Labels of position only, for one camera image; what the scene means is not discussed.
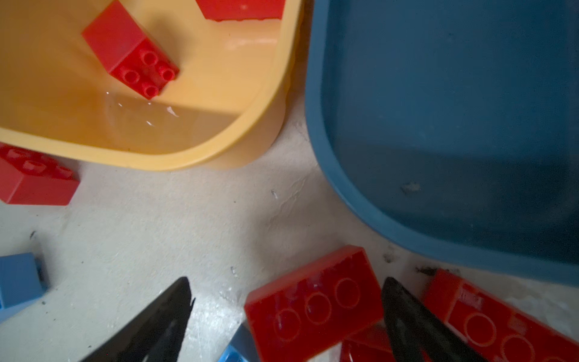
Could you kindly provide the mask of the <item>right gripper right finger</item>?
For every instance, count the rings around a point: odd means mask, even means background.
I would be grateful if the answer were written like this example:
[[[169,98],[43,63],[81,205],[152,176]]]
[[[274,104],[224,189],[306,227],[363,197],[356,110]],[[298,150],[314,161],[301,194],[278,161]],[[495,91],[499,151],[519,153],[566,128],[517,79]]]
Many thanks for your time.
[[[397,361],[484,361],[397,279],[381,289],[384,323]]]

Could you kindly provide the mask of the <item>red lego tall block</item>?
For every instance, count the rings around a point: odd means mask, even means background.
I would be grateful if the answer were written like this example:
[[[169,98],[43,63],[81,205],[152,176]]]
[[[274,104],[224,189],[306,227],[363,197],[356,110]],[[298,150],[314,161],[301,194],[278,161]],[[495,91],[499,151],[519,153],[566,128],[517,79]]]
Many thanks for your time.
[[[108,74],[148,100],[179,75],[178,66],[119,1],[110,3],[81,35]]]

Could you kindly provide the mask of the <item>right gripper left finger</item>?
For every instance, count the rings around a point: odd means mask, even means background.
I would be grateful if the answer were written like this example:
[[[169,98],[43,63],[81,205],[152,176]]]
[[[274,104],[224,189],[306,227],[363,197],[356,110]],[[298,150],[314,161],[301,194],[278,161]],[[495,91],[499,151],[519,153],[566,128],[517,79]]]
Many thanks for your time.
[[[85,361],[176,361],[195,299],[189,280],[178,278]]]

